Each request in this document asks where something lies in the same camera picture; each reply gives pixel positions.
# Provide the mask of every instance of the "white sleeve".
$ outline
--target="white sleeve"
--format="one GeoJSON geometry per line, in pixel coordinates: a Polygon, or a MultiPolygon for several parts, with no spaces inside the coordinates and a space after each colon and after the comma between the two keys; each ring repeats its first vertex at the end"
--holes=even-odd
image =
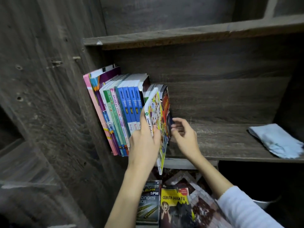
{"type": "Polygon", "coordinates": [[[234,228],[283,228],[237,186],[229,188],[217,203],[234,228]]]}

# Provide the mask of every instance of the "wooden shelf board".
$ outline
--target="wooden shelf board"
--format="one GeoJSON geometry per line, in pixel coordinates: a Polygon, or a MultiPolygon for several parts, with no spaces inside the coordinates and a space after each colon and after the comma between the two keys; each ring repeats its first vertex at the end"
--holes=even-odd
{"type": "Polygon", "coordinates": [[[181,29],[84,38],[83,44],[86,46],[99,45],[102,46],[103,50],[130,49],[221,40],[226,38],[249,38],[302,31],[304,31],[304,15],[290,15],[181,29]]]}
{"type": "MultiPolygon", "coordinates": [[[[215,132],[206,125],[192,125],[197,132],[200,151],[208,160],[304,163],[304,155],[297,159],[276,157],[247,132],[248,126],[223,125],[220,131],[215,132]]],[[[185,158],[174,139],[167,149],[166,158],[185,158]]]]}

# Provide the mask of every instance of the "folded cloth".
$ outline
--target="folded cloth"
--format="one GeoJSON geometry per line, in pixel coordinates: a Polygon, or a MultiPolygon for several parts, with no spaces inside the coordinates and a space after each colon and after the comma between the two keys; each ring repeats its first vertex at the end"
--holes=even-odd
{"type": "Polygon", "coordinates": [[[303,153],[304,143],[291,137],[277,124],[251,126],[249,133],[263,142],[274,155],[281,158],[297,158],[303,153]]]}

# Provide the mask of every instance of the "girl illustration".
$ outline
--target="girl illustration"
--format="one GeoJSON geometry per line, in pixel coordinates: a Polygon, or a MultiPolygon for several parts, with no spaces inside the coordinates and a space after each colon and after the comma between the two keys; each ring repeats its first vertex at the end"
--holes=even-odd
{"type": "Polygon", "coordinates": [[[163,202],[161,210],[161,219],[159,227],[161,228],[171,228],[171,215],[169,214],[169,204],[167,202],[163,202]]]}

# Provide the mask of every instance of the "light blue cloth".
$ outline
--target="light blue cloth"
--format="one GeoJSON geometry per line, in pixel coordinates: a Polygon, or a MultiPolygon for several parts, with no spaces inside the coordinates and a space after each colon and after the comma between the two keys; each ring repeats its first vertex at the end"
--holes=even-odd
{"type": "Polygon", "coordinates": [[[303,153],[304,143],[291,137],[277,124],[249,127],[249,133],[263,142],[274,155],[281,158],[297,158],[303,153]]]}

